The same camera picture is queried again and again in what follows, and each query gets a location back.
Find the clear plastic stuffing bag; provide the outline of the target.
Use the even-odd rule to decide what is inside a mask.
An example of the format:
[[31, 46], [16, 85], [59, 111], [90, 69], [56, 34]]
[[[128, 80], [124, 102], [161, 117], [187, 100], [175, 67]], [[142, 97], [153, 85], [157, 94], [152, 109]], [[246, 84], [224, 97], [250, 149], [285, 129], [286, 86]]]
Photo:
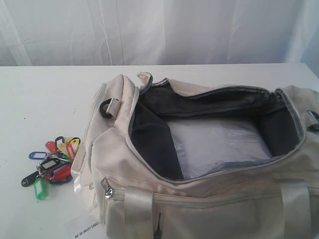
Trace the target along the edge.
[[184, 179], [224, 169], [255, 166], [272, 154], [248, 118], [167, 121]]

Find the metal side zipper pull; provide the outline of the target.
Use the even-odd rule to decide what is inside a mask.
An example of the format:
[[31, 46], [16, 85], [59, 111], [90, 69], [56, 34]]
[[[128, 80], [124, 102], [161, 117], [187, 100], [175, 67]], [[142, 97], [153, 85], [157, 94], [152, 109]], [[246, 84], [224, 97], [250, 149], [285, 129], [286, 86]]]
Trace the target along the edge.
[[114, 192], [113, 192], [113, 188], [111, 187], [108, 179], [106, 177], [104, 177], [101, 182], [100, 182], [102, 188], [103, 188], [103, 191], [104, 191], [104, 198], [105, 199], [111, 199], [114, 197]]

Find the white backdrop curtain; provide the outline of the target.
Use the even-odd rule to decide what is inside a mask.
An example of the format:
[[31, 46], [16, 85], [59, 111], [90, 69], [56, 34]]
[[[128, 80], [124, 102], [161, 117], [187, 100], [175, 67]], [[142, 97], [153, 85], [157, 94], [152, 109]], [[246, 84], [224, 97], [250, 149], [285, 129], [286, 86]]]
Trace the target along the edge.
[[319, 64], [316, 0], [3, 0], [0, 63]]

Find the cream duffel bag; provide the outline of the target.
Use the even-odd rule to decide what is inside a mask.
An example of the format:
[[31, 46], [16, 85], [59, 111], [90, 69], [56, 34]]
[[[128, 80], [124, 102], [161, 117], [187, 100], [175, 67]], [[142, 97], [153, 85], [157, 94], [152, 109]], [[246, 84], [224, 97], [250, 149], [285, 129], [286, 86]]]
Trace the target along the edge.
[[[72, 165], [107, 239], [318, 238], [317, 91], [138, 77], [140, 87], [125, 75], [101, 85]], [[272, 158], [186, 180], [167, 121], [192, 118], [248, 118]]]

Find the white paper price tag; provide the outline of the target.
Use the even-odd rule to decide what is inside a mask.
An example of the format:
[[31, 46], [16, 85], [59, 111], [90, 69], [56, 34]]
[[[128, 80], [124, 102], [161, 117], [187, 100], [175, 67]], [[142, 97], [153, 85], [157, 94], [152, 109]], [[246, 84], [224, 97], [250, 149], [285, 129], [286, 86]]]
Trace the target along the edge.
[[70, 239], [106, 239], [106, 228], [90, 215], [80, 215], [64, 224]]

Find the colourful key tag bunch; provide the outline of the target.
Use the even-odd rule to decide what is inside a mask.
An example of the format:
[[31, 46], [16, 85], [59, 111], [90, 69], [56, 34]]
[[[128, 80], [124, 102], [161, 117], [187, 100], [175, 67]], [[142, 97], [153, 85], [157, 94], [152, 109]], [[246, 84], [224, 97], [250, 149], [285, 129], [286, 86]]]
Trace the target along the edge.
[[36, 171], [21, 180], [22, 187], [32, 186], [35, 198], [43, 200], [47, 196], [46, 186], [63, 185], [72, 181], [71, 166], [78, 152], [79, 137], [58, 136], [45, 143], [46, 151], [33, 151], [28, 158], [38, 160]]

